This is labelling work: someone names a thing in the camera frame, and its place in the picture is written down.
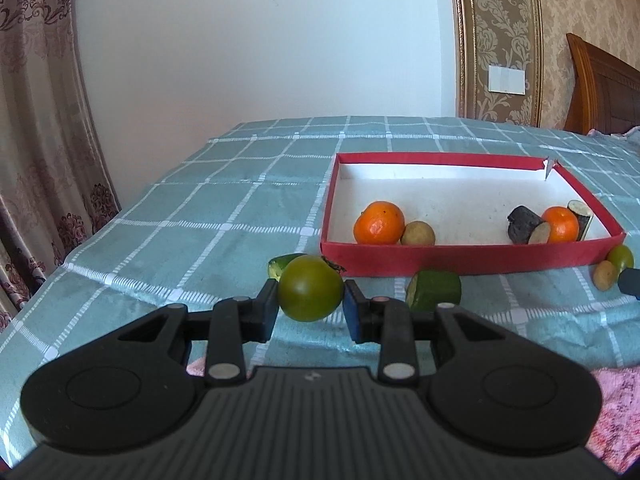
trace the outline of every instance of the wooden headboard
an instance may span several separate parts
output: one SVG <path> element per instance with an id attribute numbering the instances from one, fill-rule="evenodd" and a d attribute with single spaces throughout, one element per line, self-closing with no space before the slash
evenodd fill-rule
<path id="1" fill-rule="evenodd" d="M 617 57 L 567 34 L 575 66 L 574 95 L 564 129 L 622 134 L 640 126 L 640 72 Z"/>

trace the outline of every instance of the floral curtain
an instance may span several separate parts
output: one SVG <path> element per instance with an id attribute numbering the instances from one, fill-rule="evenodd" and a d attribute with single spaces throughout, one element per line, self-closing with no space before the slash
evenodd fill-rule
<path id="1" fill-rule="evenodd" d="M 72 25 L 71 0 L 0 0 L 0 332 L 119 210 Z"/>

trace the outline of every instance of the orange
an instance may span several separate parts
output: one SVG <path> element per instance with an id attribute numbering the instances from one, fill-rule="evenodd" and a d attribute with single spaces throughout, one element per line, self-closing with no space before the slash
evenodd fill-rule
<path id="1" fill-rule="evenodd" d="M 576 216 L 567 208 L 553 206 L 542 213 L 542 219 L 551 224 L 549 243 L 575 242 L 580 225 Z"/>
<path id="2" fill-rule="evenodd" d="M 404 215 L 391 202 L 372 202 L 353 225 L 353 237 L 359 244 L 397 244 L 403 232 Z"/>

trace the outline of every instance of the green cucumber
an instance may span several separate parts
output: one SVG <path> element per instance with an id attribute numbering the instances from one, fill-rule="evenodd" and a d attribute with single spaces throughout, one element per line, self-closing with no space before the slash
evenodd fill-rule
<path id="1" fill-rule="evenodd" d="M 286 266 L 288 266 L 293 260 L 295 260 L 298 256 L 303 256 L 305 253 L 293 253 L 293 254 L 284 254 L 283 256 L 276 256 L 267 264 L 267 274 L 270 278 L 273 278 L 276 281 L 280 281 L 280 276 L 282 275 L 282 271 Z"/>
<path id="2" fill-rule="evenodd" d="M 455 272 L 419 270 L 406 290 L 406 304 L 414 312 L 433 312 L 439 303 L 460 304 L 462 283 Z"/>

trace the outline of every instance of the yam piece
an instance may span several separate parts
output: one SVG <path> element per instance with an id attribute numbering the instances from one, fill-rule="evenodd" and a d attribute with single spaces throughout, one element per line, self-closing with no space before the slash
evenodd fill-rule
<path id="1" fill-rule="evenodd" d="M 609 260 L 600 262 L 593 271 L 593 285 L 598 290 L 609 290 L 618 279 L 618 270 Z"/>
<path id="2" fill-rule="evenodd" d="M 519 205 L 507 217 L 507 234 L 514 244 L 546 244 L 551 234 L 551 225 L 531 209 Z"/>
<path id="3" fill-rule="evenodd" d="M 402 245 L 435 245 L 436 233 L 427 222 L 416 220 L 406 225 L 400 243 Z"/>
<path id="4" fill-rule="evenodd" d="M 566 208 L 578 219 L 578 225 L 580 226 L 578 241 L 581 242 L 587 235 L 591 220 L 593 220 L 593 211 L 584 202 L 580 202 L 580 200 L 571 200 Z"/>

